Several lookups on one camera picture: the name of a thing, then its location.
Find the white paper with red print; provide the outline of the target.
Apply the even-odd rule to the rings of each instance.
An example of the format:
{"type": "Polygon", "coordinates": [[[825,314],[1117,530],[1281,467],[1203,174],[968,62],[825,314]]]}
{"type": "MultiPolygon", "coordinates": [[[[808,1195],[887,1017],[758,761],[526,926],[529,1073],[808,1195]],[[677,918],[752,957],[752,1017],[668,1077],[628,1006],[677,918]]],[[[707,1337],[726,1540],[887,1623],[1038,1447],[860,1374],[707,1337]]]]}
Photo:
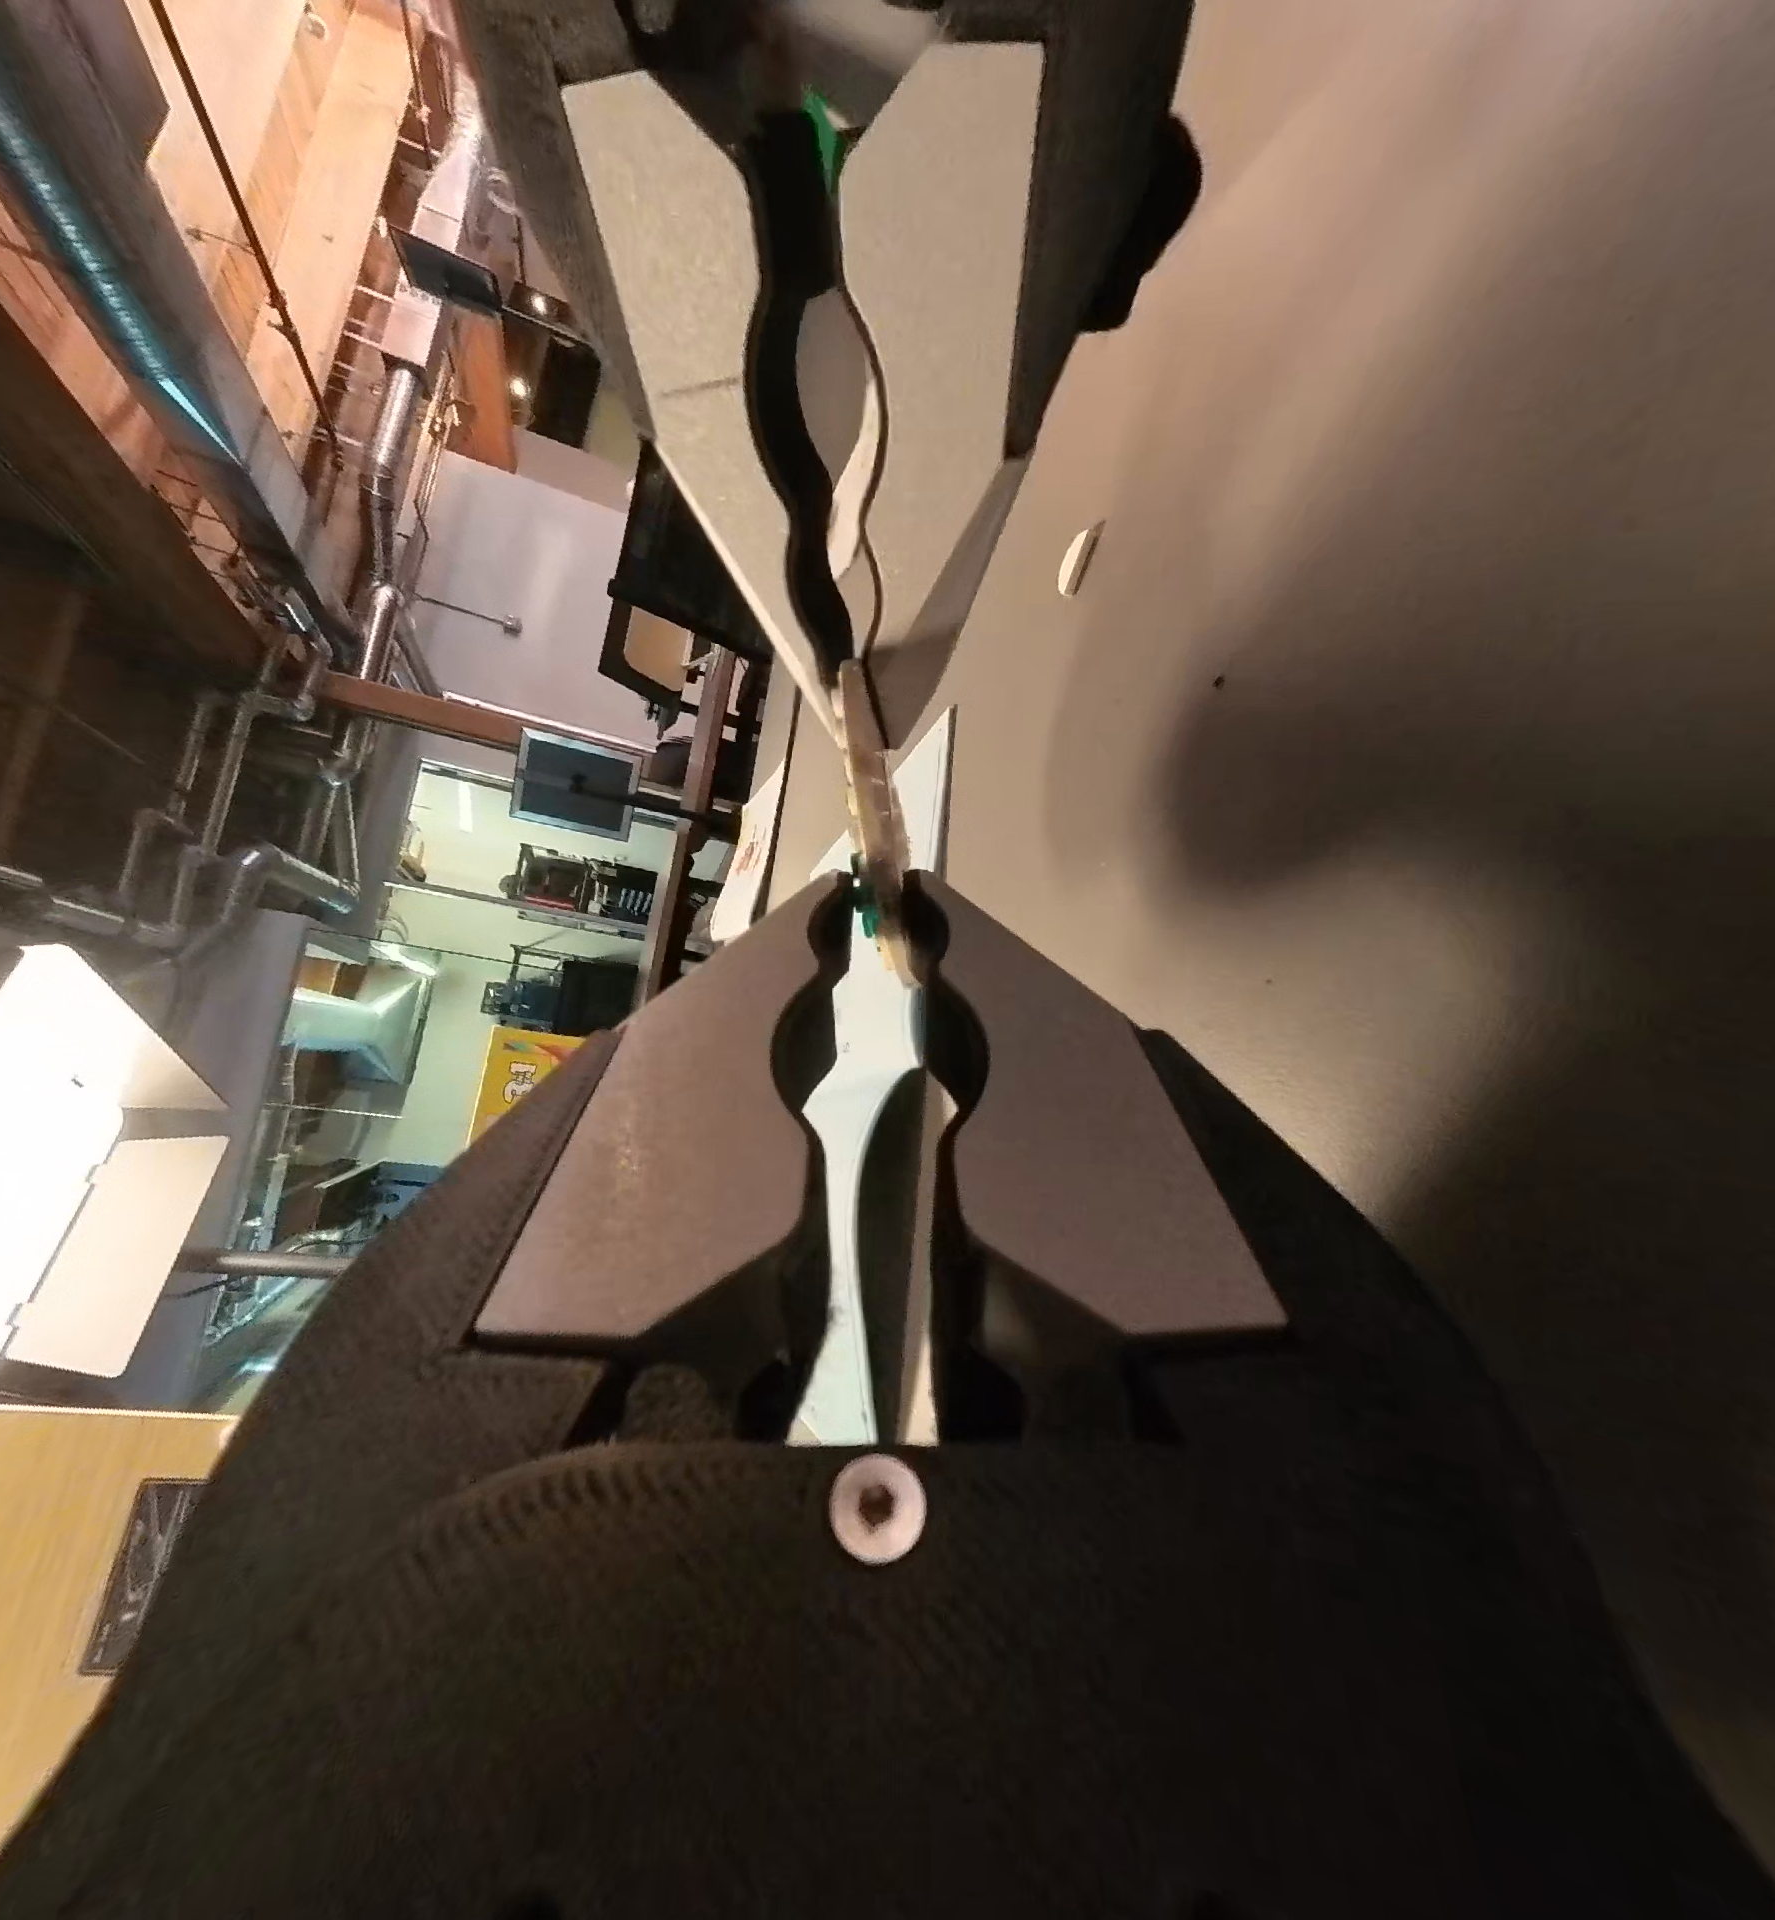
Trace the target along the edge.
{"type": "Polygon", "coordinates": [[[739,812],[733,851],[707,913],[711,953],[741,939],[768,911],[780,808],[783,780],[774,773],[739,812]]]}

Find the bright ceiling light panel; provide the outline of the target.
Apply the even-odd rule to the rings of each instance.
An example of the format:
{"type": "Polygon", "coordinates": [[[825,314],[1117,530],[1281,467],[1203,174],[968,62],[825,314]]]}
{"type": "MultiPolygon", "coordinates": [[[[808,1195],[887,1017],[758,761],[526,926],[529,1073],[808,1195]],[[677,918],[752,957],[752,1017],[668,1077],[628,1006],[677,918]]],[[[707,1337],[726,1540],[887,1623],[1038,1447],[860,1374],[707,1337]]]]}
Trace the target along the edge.
{"type": "Polygon", "coordinates": [[[121,1376],[227,1104],[65,944],[0,946],[0,1366],[121,1376]]]}

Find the teal ceiling duct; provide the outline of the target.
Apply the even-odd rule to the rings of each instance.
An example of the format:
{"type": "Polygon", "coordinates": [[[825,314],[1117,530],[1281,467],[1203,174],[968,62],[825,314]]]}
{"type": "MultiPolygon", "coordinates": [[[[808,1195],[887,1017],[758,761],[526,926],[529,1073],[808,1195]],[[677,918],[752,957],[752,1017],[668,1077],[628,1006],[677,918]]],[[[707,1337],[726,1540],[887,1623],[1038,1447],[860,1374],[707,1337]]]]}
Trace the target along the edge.
{"type": "Polygon", "coordinates": [[[65,170],[64,146],[41,117],[38,95],[11,62],[0,16],[1,196],[168,438],[218,469],[240,470],[240,445],[169,326],[168,306],[149,292],[117,231],[65,170]]]}

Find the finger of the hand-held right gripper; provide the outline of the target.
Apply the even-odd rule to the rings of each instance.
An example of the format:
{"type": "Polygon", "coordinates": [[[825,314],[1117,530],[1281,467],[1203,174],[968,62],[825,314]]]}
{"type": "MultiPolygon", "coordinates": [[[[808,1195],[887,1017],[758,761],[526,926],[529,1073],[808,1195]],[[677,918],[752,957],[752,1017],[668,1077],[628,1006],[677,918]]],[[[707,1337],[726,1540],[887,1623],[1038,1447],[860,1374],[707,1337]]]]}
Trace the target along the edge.
{"type": "Polygon", "coordinates": [[[945,674],[1028,462],[1010,401],[1042,75],[1038,43],[932,43],[836,180],[864,375],[825,560],[885,739],[945,674]]]}
{"type": "Polygon", "coordinates": [[[831,193],[803,88],[730,143],[655,73],[559,93],[648,403],[650,441],[799,682],[852,658],[825,560],[864,354],[836,289],[831,193]]]}

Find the black label plate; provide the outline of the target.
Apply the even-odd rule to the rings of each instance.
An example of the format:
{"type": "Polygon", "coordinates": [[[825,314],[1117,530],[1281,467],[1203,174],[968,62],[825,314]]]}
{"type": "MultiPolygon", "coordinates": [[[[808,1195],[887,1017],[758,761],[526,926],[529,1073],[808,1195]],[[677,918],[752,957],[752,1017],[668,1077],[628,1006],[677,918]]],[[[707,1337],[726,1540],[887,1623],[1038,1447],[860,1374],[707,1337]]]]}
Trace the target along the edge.
{"type": "Polygon", "coordinates": [[[203,1491],[200,1479],[149,1477],[137,1482],[84,1640],[82,1679],[110,1679],[131,1655],[203,1491]]]}

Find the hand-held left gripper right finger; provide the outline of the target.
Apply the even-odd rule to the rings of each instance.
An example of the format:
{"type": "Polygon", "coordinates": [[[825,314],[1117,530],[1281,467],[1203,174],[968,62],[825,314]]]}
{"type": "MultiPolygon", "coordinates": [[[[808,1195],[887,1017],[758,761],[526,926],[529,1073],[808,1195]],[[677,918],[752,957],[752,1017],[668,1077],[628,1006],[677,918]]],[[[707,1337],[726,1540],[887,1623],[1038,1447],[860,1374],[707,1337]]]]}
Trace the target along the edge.
{"type": "Polygon", "coordinates": [[[1271,1337],[1285,1309],[1138,1031],[930,873],[927,1058],[955,1103],[937,1204],[947,1342],[1271,1337]]]}

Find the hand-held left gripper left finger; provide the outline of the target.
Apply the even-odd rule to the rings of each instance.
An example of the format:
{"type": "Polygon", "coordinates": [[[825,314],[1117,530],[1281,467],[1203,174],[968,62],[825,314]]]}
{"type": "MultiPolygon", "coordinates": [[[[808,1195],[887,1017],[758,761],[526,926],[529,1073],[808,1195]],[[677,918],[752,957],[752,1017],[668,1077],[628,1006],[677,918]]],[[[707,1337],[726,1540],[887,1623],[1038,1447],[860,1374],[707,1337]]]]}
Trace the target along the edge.
{"type": "Polygon", "coordinates": [[[822,1342],[823,1149],[851,877],[811,882],[615,1035],[480,1342],[822,1342]]]}

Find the white instruction sheet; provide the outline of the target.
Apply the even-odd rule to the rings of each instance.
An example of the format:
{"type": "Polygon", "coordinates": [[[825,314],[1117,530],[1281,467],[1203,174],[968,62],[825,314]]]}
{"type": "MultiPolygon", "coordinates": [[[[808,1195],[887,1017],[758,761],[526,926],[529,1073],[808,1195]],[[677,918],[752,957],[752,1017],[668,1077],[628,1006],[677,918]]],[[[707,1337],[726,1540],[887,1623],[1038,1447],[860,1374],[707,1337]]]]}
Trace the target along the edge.
{"type": "Polygon", "coordinates": [[[955,713],[957,708],[942,708],[893,769],[905,865],[938,877],[947,875],[955,713]]]}

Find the wall monitor screen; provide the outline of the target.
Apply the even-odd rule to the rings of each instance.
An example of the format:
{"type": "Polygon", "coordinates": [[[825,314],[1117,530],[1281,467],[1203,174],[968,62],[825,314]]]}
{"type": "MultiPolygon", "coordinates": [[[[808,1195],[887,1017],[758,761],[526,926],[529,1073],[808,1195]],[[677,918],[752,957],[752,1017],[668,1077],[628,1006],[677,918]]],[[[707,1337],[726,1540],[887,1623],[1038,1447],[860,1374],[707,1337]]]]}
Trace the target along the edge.
{"type": "Polygon", "coordinates": [[[623,842],[635,824],[645,757],[631,747],[523,729],[509,814],[536,829],[566,829],[623,842]]]}

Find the black framed screen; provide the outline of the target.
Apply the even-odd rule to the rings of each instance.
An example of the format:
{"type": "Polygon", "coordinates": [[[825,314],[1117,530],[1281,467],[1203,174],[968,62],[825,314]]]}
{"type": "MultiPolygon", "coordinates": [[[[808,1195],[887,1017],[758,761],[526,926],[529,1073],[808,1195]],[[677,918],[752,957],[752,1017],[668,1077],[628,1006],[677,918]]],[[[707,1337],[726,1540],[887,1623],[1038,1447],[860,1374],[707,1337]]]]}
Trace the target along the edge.
{"type": "Polygon", "coordinates": [[[650,708],[683,701],[693,645],[702,654],[724,646],[746,662],[772,658],[754,611],[648,441],[637,445],[610,599],[601,674],[650,708]]]}

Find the beige toothed piece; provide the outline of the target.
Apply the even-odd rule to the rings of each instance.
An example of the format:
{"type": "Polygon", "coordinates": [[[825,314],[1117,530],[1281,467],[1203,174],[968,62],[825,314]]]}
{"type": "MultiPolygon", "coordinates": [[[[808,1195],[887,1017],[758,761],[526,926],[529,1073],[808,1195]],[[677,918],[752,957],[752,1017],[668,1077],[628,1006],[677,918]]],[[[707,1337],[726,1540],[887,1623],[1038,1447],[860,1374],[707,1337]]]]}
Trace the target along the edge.
{"type": "Polygon", "coordinates": [[[845,658],[829,691],[831,737],[849,808],[856,904],[882,964],[908,990],[921,985],[921,948],[908,924],[908,836],[864,662],[845,658]]]}

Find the silver ventilation duct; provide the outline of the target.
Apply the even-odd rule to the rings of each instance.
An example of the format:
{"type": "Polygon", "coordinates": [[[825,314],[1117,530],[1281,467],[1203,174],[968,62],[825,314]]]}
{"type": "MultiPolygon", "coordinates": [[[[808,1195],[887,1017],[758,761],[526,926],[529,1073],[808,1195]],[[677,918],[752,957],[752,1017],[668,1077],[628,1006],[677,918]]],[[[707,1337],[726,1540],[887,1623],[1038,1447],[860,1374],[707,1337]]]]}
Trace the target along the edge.
{"type": "Polygon", "coordinates": [[[399,666],[408,691],[434,697],[439,690],[418,649],[410,597],[399,581],[395,549],[422,380],[417,366],[399,358],[385,358],[385,369],[377,408],[361,445],[355,478],[361,562],[354,581],[348,639],[339,646],[361,682],[385,684],[399,666]]]}

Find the light wooden cabinet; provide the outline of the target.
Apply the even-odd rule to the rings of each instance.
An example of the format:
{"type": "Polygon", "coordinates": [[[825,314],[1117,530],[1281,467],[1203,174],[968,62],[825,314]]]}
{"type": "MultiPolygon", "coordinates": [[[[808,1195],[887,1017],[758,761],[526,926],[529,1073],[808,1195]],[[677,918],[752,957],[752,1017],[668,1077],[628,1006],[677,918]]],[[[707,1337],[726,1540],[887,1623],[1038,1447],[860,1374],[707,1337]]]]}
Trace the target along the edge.
{"type": "Polygon", "coordinates": [[[0,1845],[110,1679],[78,1663],[140,1479],[207,1479],[233,1420],[0,1405],[0,1845]]]}

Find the yellow poster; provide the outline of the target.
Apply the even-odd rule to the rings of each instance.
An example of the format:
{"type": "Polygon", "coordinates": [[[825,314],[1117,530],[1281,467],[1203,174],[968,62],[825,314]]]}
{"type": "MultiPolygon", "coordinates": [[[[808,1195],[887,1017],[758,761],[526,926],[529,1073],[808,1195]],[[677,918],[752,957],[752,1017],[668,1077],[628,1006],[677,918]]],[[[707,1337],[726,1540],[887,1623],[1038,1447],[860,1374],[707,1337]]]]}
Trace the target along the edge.
{"type": "Polygon", "coordinates": [[[493,1023],[479,1080],[466,1143],[477,1143],[493,1120],[514,1111],[519,1101],[571,1059],[587,1041],[579,1035],[543,1032],[532,1026],[493,1023]]]}

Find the brown wooden beam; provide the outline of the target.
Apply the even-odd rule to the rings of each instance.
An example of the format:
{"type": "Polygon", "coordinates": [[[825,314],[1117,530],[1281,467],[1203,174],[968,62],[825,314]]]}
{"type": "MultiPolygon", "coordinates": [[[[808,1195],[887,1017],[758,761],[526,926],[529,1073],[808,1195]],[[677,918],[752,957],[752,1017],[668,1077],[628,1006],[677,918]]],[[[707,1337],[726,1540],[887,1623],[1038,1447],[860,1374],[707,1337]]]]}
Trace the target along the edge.
{"type": "Polygon", "coordinates": [[[497,750],[514,750],[523,734],[519,715],[503,708],[372,684],[336,671],[322,672],[317,701],[322,708],[377,724],[431,733],[497,750]]]}

